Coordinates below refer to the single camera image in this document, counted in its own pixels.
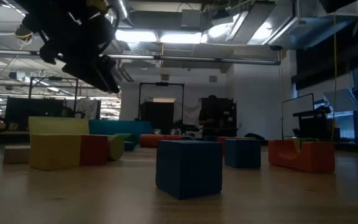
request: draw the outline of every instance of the wooden floor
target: wooden floor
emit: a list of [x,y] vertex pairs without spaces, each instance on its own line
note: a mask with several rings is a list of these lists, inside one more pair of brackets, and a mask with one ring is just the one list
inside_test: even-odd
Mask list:
[[45,172],[3,166],[0,223],[357,223],[358,155],[337,155],[335,174],[224,166],[219,195],[177,200],[155,188],[155,149],[103,167]]

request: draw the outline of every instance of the whiteboard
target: whiteboard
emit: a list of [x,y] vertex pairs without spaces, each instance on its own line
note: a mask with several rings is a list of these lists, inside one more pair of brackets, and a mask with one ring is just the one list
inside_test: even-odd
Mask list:
[[294,113],[314,110],[314,95],[308,94],[282,103],[283,136],[294,136],[292,129],[299,129],[299,119]]

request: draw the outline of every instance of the person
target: person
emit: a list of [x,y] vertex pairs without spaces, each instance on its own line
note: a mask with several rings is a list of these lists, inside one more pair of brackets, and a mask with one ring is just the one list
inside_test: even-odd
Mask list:
[[201,109],[198,117],[199,125],[203,126],[203,136],[218,136],[218,128],[224,125],[223,112],[219,109],[217,97],[210,95],[208,104]]

